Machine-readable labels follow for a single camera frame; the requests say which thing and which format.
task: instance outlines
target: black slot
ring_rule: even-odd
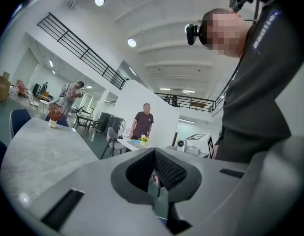
[[[79,203],[84,193],[77,190],[68,191],[59,202],[46,214],[42,222],[58,231],[64,224],[75,206]]]
[[[229,169],[221,169],[220,173],[232,176],[232,177],[237,177],[237,178],[242,178],[244,176],[244,172],[240,172],[240,171],[233,171],[233,170],[229,170]]]

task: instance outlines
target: black mesh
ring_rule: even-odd
[[[180,184],[187,176],[184,168],[157,151],[155,152],[155,170],[167,191]]]
[[[147,192],[148,182],[154,170],[154,158],[154,152],[148,153],[130,165],[126,171],[128,181],[145,192]]]

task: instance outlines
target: white chair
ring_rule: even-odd
[[[119,151],[120,151],[120,154],[121,154],[121,151],[122,151],[123,148],[125,148],[125,146],[123,146],[122,144],[120,144],[120,143],[117,141],[118,138],[119,138],[119,137],[118,137],[118,135],[115,133],[114,129],[111,128],[111,127],[108,128],[108,130],[107,130],[107,137],[106,137],[108,143],[107,143],[107,145],[106,145],[106,148],[104,149],[104,152],[103,152],[103,154],[102,154],[102,156],[101,156],[101,159],[103,159],[104,154],[105,154],[105,152],[106,152],[106,150],[107,150],[108,147],[111,147],[111,152],[110,152],[110,154],[112,154],[112,156],[113,156],[113,151],[114,151],[114,150],[119,150]]]

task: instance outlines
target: flower vase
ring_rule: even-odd
[[[57,121],[50,119],[48,126],[51,127],[51,128],[56,128],[57,127]]]

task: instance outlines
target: man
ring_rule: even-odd
[[[143,105],[143,112],[138,112],[131,127],[130,139],[139,139],[142,135],[149,137],[154,123],[154,117],[151,112],[151,106],[148,103]]]
[[[227,89],[214,156],[249,163],[255,153],[291,135],[275,99],[304,60],[304,40],[275,1],[252,27],[234,12],[214,9],[204,15],[199,39],[219,54],[240,59]]]
[[[84,83],[82,81],[79,81],[77,83],[70,84],[66,89],[64,97],[60,102],[61,111],[63,112],[66,118],[75,99],[81,98],[83,96],[81,92],[76,92],[77,89],[81,89],[82,87],[84,87]]]

